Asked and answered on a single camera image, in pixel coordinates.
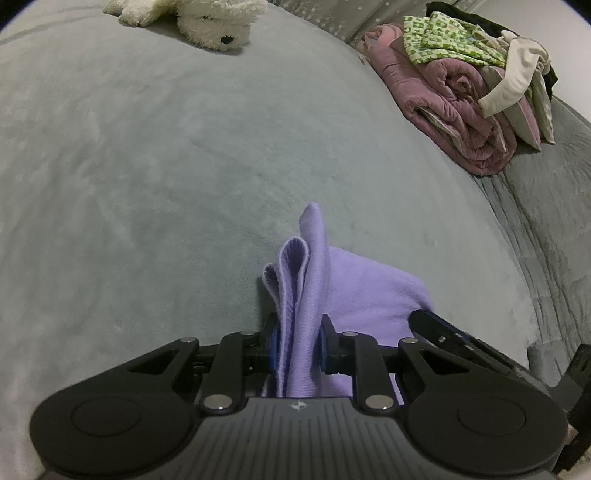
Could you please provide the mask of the purple pants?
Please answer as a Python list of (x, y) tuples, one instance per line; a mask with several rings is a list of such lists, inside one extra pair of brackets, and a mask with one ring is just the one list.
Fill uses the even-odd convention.
[(301, 233), (263, 270), (263, 285), (279, 318), (276, 373), (263, 388), (273, 397), (342, 397), (353, 381), (321, 370), (322, 318), (335, 330), (356, 331), (394, 346), (410, 336), (408, 317), (432, 309), (422, 280), (397, 268), (329, 245), (322, 209), (308, 204)]

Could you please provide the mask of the grey quilted headboard cover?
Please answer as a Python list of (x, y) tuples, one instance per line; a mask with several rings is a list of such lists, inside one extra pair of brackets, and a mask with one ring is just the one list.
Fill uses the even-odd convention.
[(542, 346), (572, 357), (590, 341), (590, 123), (552, 102), (556, 142), (521, 146), (477, 183), (517, 256)]

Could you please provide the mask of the grey pillow on pile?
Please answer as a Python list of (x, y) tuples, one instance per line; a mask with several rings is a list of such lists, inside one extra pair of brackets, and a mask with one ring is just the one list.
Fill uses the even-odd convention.
[(546, 127), (540, 128), (538, 125), (540, 115), (537, 107), (544, 106), (545, 102), (549, 99), (542, 73), (543, 67), (541, 65), (536, 66), (533, 70), (533, 102), (530, 102), (528, 96), (523, 94), (518, 102), (493, 115), (491, 113), (493, 109), (491, 94), (502, 82), (505, 71), (496, 66), (485, 66), (480, 69), (482, 78), (490, 88), (490, 92), (479, 100), (483, 115), (486, 118), (504, 115), (514, 133), (536, 151), (542, 150), (543, 135), (553, 135), (552, 126), (549, 126), (549, 130), (546, 131)]

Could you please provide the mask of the cream white garment on pile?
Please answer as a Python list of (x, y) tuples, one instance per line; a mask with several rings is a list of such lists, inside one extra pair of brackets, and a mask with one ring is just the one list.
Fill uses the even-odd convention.
[(530, 86), (534, 73), (548, 73), (551, 67), (549, 52), (537, 41), (503, 30), (499, 41), (508, 45), (505, 76), (479, 105), (485, 117), (496, 115), (518, 103)]

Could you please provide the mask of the green patterned garment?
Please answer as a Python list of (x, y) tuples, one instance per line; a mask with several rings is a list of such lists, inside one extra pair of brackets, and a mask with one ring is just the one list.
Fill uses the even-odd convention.
[(429, 17), (405, 16), (403, 44), (415, 65), (451, 58), (476, 67), (504, 68), (507, 60), (507, 53), (481, 26), (438, 11)]

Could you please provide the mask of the white plush dog toy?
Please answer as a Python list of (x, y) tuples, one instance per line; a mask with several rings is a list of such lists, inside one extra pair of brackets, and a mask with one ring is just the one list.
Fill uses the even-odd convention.
[(267, 4), (262, 0), (109, 0), (103, 12), (141, 28), (163, 16), (174, 16), (179, 33), (188, 42), (228, 52), (245, 47), (252, 24)]

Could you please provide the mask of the grey star curtain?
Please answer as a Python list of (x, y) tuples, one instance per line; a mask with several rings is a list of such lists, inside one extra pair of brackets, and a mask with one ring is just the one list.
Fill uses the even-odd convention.
[(430, 0), (286, 0), (271, 4), (352, 43), (377, 25), (423, 16)]

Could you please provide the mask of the black garment on pile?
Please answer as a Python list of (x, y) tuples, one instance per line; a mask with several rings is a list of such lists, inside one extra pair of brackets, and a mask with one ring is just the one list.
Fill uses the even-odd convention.
[[(445, 2), (430, 2), (427, 4), (426, 16), (430, 16), (435, 11), (444, 13), (457, 20), (479, 25), (487, 34), (493, 37), (500, 37), (503, 30), (508, 30), (508, 27), (497, 24), (478, 14), (465, 12)], [(552, 66), (550, 66), (548, 72), (543, 75), (543, 79), (549, 99), (552, 99), (553, 87), (558, 82), (558, 76)]]

